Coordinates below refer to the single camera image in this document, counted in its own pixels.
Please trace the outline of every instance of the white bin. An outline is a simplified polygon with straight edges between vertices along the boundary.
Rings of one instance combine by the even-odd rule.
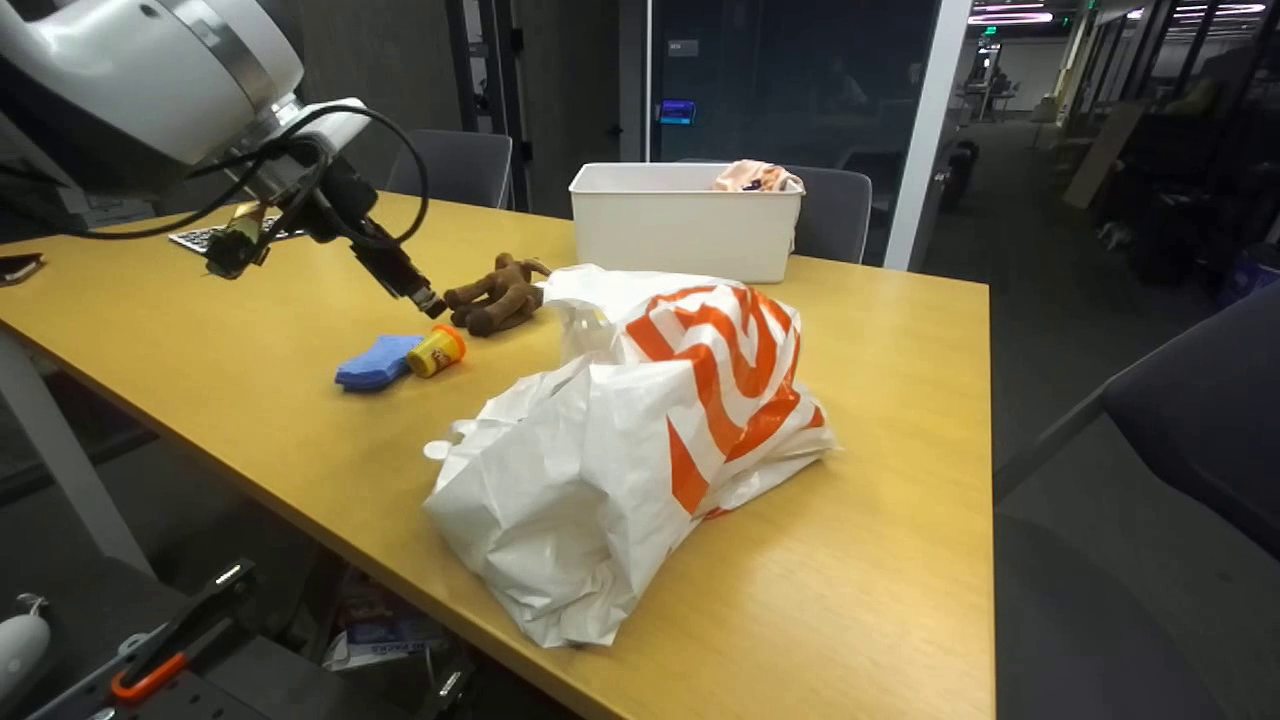
[[[728,162],[585,162],[575,260],[603,268],[782,281],[804,191],[717,191]]]

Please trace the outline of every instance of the gray carpet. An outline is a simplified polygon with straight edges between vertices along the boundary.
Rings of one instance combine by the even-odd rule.
[[[1055,200],[1066,162],[1037,154],[1022,120],[978,125],[966,135],[978,139],[984,154],[962,207],[940,219],[930,270],[990,285],[999,458],[1087,387],[1214,302],[1192,285],[1135,285],[1123,260],[1092,241],[1087,219]],[[1152,480],[1107,425],[1080,434],[1009,494],[999,534],[1009,534],[1009,524],[1046,529],[1114,578],[1187,658],[1222,716],[1280,716],[1280,565],[1208,507]],[[999,567],[999,631],[1005,645],[1019,648],[999,657],[1005,682],[1051,669],[1046,628],[1016,607],[1019,578],[1016,567]]]

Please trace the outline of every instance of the black chair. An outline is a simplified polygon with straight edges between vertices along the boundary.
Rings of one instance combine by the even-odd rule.
[[[860,265],[873,237],[873,175],[842,168],[790,168],[804,178],[795,252]]]
[[[443,130],[420,127],[406,130],[412,147],[428,162],[428,188],[406,152],[397,154],[384,188],[406,195],[440,195],[461,204],[504,207],[512,195],[512,135],[500,130]]]
[[[1005,720],[1222,720],[1175,640],[1055,530],[995,511]]]
[[[1082,395],[995,469],[995,499],[1098,416],[1152,475],[1280,555],[1277,289],[1187,327]],[[995,530],[1005,716],[1222,716],[1110,575],[1005,507]]]
[[[1280,291],[1257,291],[1149,350],[995,471],[1009,494],[1055,446],[1107,416],[1172,487],[1280,555]]]

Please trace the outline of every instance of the plastic bag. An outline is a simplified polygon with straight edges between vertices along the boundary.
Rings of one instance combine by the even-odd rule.
[[[781,162],[736,161],[717,175],[720,191],[804,191],[804,178]]]
[[[795,387],[799,315],[742,285],[568,268],[578,350],[487,399],[428,511],[544,648],[611,645],[669,551],[832,442]]]

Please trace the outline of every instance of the wire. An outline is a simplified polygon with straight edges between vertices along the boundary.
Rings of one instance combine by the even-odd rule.
[[[397,120],[387,120],[387,114],[380,114],[380,113],[370,113],[370,109],[328,102],[328,109],[316,109],[316,113],[298,114],[295,125],[287,125],[278,135],[272,135],[272,139],[260,143],[257,152],[227,154],[227,161],[221,161],[221,162],[208,162],[208,168],[187,172],[187,175],[208,175],[208,172],[222,172],[222,168],[246,162],[246,172],[240,172],[240,178],[236,178],[230,188],[222,188],[215,200],[208,200],[203,207],[196,207],[196,212],[187,212],[187,214],[179,214],[179,219],[150,222],[150,229],[132,229],[132,232],[96,232],[96,229],[57,229],[57,222],[39,219],[36,212],[22,212],[22,207],[21,207],[21,212],[22,212],[28,219],[39,219],[47,232],[58,232],[58,237],[86,237],[86,241],[147,241],[147,237],[162,237],[162,232],[199,222],[203,214],[210,214],[215,207],[222,207],[230,195],[240,195],[240,191],[260,175],[260,168],[263,168],[272,154],[284,152],[287,139],[295,139],[295,135],[298,135],[309,125],[316,125],[319,114],[338,114],[338,113],[348,113],[348,114],[367,114],[367,120],[377,120],[380,127],[387,127],[387,130],[401,139],[401,147],[412,154],[414,175],[420,175],[420,188],[428,188],[428,162],[423,162],[423,154],[412,147],[406,130],[404,130]],[[3,175],[21,175],[21,178],[28,178],[28,183],[36,183],[36,188],[52,188],[44,175],[31,175],[31,172],[9,168],[9,162],[0,162],[0,172],[3,172]],[[414,204],[406,229],[397,237],[397,243],[412,241],[412,237],[423,229],[423,219],[428,219],[428,191],[420,191],[420,204]]]

